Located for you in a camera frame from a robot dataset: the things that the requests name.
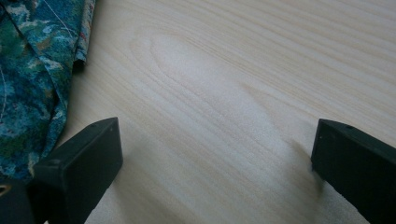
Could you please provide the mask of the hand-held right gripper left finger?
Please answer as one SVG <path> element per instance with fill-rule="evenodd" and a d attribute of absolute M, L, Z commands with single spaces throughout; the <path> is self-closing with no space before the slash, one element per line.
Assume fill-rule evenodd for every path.
<path fill-rule="evenodd" d="M 35 219 L 84 224 L 122 163 L 119 121 L 88 125 L 34 165 L 34 181 L 44 190 L 42 201 L 33 200 Z"/>

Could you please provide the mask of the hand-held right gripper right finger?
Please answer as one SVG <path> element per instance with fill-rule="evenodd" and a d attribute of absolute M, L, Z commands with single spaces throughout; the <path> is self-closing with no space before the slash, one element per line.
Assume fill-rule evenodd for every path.
<path fill-rule="evenodd" d="M 396 224 L 396 148 L 353 126 L 320 119 L 312 169 L 371 224 Z"/>

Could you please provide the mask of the teal floral patterned shirt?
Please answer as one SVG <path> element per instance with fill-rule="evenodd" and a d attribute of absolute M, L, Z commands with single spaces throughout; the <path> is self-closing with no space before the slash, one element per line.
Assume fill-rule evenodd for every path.
<path fill-rule="evenodd" d="M 0 0 L 0 181 L 30 181 L 66 123 L 96 0 Z"/>

